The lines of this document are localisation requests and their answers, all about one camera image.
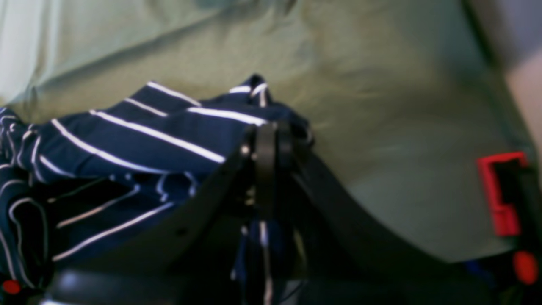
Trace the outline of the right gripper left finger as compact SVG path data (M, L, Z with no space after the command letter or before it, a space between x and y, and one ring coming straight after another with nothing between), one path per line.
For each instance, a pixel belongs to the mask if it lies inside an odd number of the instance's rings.
M250 128L196 196L56 275L44 305L272 305L276 125Z

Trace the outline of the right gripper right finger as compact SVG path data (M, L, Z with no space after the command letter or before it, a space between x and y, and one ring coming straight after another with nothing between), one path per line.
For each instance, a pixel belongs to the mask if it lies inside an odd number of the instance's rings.
M490 305L486 284L420 250L360 206L287 123L276 134L275 216L307 257L302 305Z

